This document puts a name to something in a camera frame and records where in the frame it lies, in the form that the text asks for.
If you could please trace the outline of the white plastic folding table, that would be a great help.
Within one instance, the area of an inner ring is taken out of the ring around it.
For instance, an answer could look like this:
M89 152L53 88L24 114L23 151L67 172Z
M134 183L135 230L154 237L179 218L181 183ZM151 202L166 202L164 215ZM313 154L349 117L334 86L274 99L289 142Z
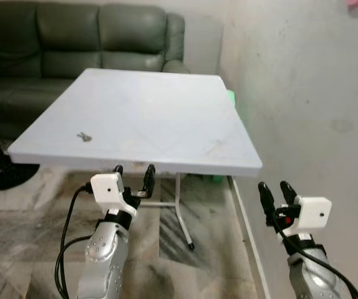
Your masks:
M173 72L86 69L8 153L82 171L142 173L153 163L160 174L253 178L263 168L224 80Z

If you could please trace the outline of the black standing fan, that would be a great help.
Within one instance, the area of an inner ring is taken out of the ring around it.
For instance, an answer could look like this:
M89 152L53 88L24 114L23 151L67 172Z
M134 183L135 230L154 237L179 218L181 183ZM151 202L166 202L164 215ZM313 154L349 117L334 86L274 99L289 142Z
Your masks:
M22 185L33 178L39 168L36 163L14 163L0 147L0 191Z

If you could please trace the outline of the green leather sofa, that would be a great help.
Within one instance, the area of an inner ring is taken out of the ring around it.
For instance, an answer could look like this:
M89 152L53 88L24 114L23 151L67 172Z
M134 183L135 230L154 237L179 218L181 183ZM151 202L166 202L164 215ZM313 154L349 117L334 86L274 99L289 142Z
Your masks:
M14 140L88 68L188 72L185 20L157 6L0 0L0 139Z

